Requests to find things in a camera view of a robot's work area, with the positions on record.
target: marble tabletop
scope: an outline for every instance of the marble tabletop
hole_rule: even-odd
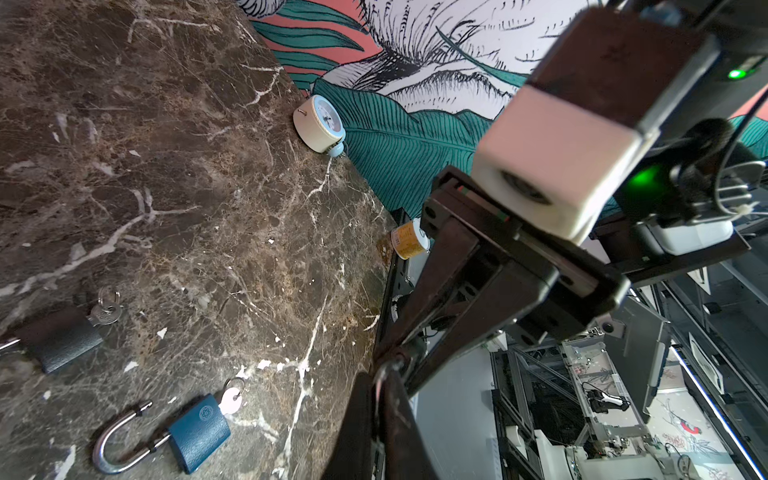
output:
[[[0,0],[0,333],[116,286],[104,343],[51,375],[0,356],[0,478],[101,478],[247,379],[198,478],[318,478],[368,368],[392,219],[310,151],[303,98],[233,0]],[[164,446],[120,475],[183,478]]]

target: black padlock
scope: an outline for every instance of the black padlock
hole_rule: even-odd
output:
[[[0,343],[0,350],[22,344],[42,365],[43,372],[57,368],[103,342],[86,315],[74,307],[28,323]]]

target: alarm clock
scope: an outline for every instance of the alarm clock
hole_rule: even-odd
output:
[[[312,95],[293,111],[293,124],[305,144],[318,153],[338,157],[346,132],[339,112],[321,95]]]

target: key ring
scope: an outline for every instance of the key ring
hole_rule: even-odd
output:
[[[114,294],[114,302],[111,300],[108,300],[107,295],[112,296]],[[120,305],[120,292],[118,292],[115,288],[112,288],[111,286],[103,286],[98,291],[98,305],[101,307],[101,309],[107,313],[114,312],[115,307],[110,305],[104,308],[105,303],[113,303],[116,305]]]
[[[243,395],[243,390],[245,390],[245,380],[241,379],[239,376],[236,376],[234,378],[228,379],[224,383],[224,392],[226,392],[230,388],[229,385],[231,382],[238,382],[238,381],[243,384],[243,388],[240,389],[240,391],[237,393],[237,395],[235,395],[232,398],[232,400],[237,400],[241,395]]]

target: mural wall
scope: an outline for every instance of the mural wall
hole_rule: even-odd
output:
[[[569,21],[601,0],[237,0],[296,85],[339,111],[384,205],[419,216]]]

